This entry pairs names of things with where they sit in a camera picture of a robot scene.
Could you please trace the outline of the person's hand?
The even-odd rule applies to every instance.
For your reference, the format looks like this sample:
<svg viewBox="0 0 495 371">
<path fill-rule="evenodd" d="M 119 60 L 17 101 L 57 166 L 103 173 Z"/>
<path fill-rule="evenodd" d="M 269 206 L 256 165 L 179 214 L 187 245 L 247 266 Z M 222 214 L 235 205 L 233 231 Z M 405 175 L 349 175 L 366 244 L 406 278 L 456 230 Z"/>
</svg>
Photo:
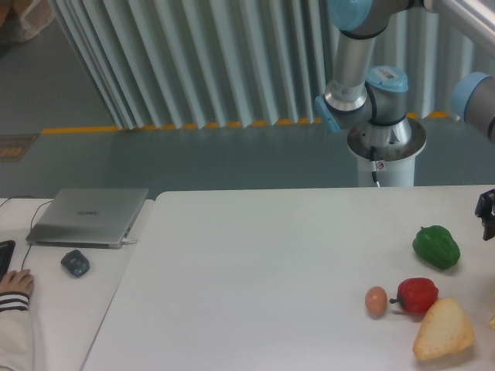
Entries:
<svg viewBox="0 0 495 371">
<path fill-rule="evenodd" d="M 34 276 L 30 269 L 9 271 L 1 279 L 0 293 L 17 293 L 30 297 L 34 288 Z"/>
</svg>

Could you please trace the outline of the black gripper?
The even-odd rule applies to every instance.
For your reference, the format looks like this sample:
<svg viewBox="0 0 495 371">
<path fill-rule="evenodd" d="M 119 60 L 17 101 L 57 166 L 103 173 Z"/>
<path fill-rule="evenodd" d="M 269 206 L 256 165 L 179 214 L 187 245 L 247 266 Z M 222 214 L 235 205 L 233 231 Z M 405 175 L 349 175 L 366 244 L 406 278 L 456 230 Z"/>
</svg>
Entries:
<svg viewBox="0 0 495 371">
<path fill-rule="evenodd" d="M 475 215 L 482 221 L 483 240 L 494 238 L 494 189 L 480 194 L 475 208 Z"/>
</svg>

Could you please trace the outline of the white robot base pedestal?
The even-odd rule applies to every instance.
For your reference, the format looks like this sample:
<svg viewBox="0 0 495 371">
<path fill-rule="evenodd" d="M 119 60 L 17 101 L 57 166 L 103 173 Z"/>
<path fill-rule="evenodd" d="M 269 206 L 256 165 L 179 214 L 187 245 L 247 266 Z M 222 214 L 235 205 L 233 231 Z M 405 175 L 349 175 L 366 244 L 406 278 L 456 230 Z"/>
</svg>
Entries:
<svg viewBox="0 0 495 371">
<path fill-rule="evenodd" d="M 407 117 L 391 126 L 367 122 L 352 128 L 347 135 L 347 145 L 357 160 L 358 185 L 412 187 L 415 160 L 425 144 L 425 129 Z"/>
</svg>

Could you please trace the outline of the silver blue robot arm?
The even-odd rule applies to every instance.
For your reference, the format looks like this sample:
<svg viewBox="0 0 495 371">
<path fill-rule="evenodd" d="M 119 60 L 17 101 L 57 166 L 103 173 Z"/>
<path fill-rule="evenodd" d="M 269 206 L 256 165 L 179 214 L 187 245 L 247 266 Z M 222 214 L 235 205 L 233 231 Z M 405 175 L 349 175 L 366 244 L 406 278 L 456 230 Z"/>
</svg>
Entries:
<svg viewBox="0 0 495 371">
<path fill-rule="evenodd" d="M 438 13 L 469 39 L 494 52 L 492 1 L 331 1 L 329 16 L 340 31 L 333 78 L 315 99 L 331 132 L 347 129 L 360 186 L 412 187 L 425 129 L 407 117 L 407 74 L 371 66 L 376 38 L 393 15 L 422 8 Z"/>
</svg>

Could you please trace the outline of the white striped sleeve forearm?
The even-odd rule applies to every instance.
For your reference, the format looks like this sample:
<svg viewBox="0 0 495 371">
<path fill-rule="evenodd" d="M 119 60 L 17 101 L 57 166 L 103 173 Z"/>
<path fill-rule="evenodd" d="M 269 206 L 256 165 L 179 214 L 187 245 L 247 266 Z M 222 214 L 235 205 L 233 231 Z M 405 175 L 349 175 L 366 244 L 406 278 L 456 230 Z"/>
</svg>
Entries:
<svg viewBox="0 0 495 371">
<path fill-rule="evenodd" d="M 1 370 L 34 370 L 34 335 L 29 296 L 1 294 Z"/>
</svg>

